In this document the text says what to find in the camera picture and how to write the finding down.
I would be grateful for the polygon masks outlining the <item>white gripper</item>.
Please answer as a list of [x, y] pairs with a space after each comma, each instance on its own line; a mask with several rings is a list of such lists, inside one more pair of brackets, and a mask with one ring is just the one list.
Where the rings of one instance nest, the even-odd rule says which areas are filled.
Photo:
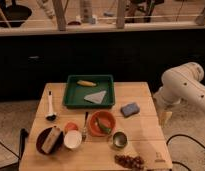
[[159, 123], [164, 126], [172, 116], [171, 111], [165, 111], [173, 103], [173, 96], [167, 88], [160, 87], [153, 95], [155, 106], [159, 114]]

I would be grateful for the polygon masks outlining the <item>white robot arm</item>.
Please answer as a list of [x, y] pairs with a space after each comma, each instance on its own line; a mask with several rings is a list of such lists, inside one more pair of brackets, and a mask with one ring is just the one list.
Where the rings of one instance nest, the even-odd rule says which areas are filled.
[[204, 70], [196, 62], [170, 68], [162, 74], [162, 86], [153, 95], [161, 126], [172, 116], [169, 108], [179, 104], [182, 99], [205, 113], [205, 86], [201, 84], [203, 78]]

